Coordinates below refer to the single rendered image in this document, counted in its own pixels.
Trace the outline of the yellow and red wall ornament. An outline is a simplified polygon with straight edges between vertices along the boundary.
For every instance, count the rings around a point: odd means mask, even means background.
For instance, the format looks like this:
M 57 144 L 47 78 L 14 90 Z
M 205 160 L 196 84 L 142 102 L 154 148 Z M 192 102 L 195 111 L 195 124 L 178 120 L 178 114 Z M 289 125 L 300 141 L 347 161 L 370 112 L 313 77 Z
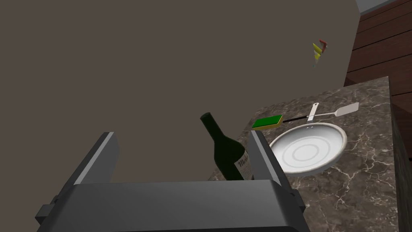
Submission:
M 325 52 L 325 50 L 328 47 L 328 44 L 326 41 L 320 39 L 319 42 L 321 43 L 322 47 L 320 48 L 316 44 L 313 43 L 313 50 L 314 50 L 314 57 L 315 57 L 315 63 L 313 67 L 316 67 L 316 65 L 319 62 L 320 56 Z

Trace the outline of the white frying pan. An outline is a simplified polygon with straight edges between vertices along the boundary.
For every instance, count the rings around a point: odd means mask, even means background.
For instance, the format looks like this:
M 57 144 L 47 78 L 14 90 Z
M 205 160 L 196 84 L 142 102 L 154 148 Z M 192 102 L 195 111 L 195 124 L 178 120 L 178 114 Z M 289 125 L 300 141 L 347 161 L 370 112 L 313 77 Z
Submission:
M 282 133 L 270 148 L 287 176 L 306 177 L 332 167 L 346 145 L 346 132 L 339 126 L 309 121 Z

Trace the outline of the dark green wine bottle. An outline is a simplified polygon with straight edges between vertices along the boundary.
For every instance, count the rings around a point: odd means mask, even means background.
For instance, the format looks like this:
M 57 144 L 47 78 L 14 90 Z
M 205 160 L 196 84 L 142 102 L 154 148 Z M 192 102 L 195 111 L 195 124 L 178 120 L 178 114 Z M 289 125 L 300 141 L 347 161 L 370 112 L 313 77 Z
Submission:
M 249 154 L 238 141 L 224 135 L 207 112 L 200 117 L 214 142 L 214 161 L 225 180 L 253 180 Z

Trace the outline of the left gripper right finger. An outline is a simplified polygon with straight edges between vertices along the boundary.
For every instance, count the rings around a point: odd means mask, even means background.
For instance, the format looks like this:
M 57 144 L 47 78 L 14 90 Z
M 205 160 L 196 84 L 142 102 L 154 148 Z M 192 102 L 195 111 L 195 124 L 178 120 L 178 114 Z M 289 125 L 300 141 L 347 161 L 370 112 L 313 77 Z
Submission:
M 291 193 L 287 176 L 261 131 L 250 131 L 247 151 L 255 180 L 273 180 Z

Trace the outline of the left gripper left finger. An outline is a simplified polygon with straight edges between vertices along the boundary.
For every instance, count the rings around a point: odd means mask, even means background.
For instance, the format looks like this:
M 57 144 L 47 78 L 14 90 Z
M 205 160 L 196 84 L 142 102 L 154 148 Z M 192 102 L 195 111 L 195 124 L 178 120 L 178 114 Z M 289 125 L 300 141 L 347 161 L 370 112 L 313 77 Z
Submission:
M 119 144 L 115 133 L 103 133 L 67 180 L 63 193 L 76 184 L 109 182 L 118 157 Z

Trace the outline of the green and yellow sponge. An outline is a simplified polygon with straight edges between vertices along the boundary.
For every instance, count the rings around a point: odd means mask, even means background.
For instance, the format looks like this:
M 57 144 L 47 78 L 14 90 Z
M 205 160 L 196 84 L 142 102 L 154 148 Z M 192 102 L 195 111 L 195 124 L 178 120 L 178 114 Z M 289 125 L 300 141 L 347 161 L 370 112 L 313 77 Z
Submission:
M 276 115 L 266 118 L 258 119 L 254 122 L 252 126 L 252 130 L 259 131 L 259 130 L 267 130 L 271 128 L 279 127 L 282 123 L 283 116 Z

